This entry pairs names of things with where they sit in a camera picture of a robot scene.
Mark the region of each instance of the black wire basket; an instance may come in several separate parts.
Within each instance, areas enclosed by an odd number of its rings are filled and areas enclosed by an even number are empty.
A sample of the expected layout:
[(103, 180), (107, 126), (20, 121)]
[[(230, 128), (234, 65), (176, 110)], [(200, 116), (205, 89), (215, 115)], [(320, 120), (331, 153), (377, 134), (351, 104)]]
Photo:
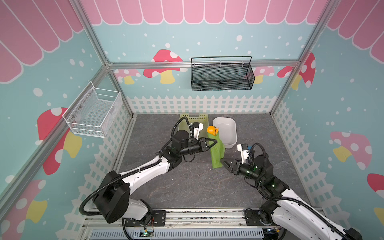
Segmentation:
[(192, 91), (251, 90), (255, 76), (250, 56), (191, 59)]

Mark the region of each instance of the white picket fence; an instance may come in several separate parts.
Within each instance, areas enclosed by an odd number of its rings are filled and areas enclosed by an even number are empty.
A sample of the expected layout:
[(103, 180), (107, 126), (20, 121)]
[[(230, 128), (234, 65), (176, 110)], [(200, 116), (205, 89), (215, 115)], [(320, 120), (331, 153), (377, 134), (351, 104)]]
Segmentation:
[(350, 228), (348, 222), (350, 213), (341, 209), (339, 205), (341, 198), (335, 197), (332, 193), (333, 185), (326, 183), (326, 173), (319, 170), (320, 162), (314, 160), (315, 153), (309, 151), (310, 144), (304, 141), (305, 136), (300, 134), (300, 127), (296, 127), (296, 120), (289, 114), (286, 102), (279, 105), (273, 118), (310, 202), (314, 206), (322, 207), (326, 216), (332, 221), (347, 229)]
[(269, 98), (266, 96), (262, 98), (246, 98), (243, 96), (239, 98), (230, 96), (223, 98), (222, 96), (215, 98), (207, 98), (204, 96), (200, 98), (184, 98), (181, 96), (177, 98), (173, 96), (169, 98), (134, 97), (133, 99), (127, 97), (129, 106), (132, 111), (139, 114), (151, 113), (266, 113), (270, 112), (273, 104), (276, 101), (276, 96)]
[[(112, 163), (116, 159), (119, 144), (122, 141), (122, 136), (128, 121), (129, 114), (123, 105), (116, 119), (112, 123), (108, 134), (103, 139), (104, 143), (99, 145), (99, 153), (94, 155), (95, 162), (89, 165), (91, 168), (89, 174), (84, 175), (85, 183), (84, 185), (79, 186), (79, 197), (72, 200), (72, 212), (64, 216), (66, 220), (64, 228), (56, 232), (56, 236), (59, 240), (76, 239), (79, 235), (79, 231), (85, 220), (85, 216), (79, 213), (80, 204), (88, 195), (100, 186), (105, 175), (111, 170)], [(90, 201), (86, 205), (85, 210), (89, 210), (89, 208), (93, 207), (94, 204)]]

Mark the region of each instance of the green bag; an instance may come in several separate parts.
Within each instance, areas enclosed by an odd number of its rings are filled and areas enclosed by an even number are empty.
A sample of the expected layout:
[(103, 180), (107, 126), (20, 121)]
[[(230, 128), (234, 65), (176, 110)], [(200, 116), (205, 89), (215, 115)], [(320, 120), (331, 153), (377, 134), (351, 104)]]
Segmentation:
[(215, 146), (211, 148), (212, 167), (213, 168), (222, 167), (223, 165), (221, 164), (220, 159), (224, 157), (224, 152), (225, 152), (224, 144), (220, 140), (219, 133), (217, 133), (216, 136), (213, 136), (210, 133), (207, 133), (207, 134), (208, 134), (208, 138), (217, 140), (217, 143), (215, 144)]

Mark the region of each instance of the orange object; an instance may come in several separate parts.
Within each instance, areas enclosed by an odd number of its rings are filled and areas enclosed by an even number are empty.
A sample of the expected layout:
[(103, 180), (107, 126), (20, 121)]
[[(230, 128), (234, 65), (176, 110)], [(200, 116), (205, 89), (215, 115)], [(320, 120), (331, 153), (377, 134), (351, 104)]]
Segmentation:
[(210, 133), (212, 134), (213, 136), (216, 136), (217, 133), (218, 133), (218, 127), (215, 127), (215, 126), (209, 126), (207, 128), (207, 133)]

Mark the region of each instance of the white wire basket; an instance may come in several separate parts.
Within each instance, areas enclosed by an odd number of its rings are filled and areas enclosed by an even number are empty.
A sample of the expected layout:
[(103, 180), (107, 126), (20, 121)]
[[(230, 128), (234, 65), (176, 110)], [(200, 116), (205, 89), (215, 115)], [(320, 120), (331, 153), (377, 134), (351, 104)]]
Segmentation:
[(63, 118), (74, 134), (105, 137), (121, 105), (120, 92), (95, 88), (89, 82)]

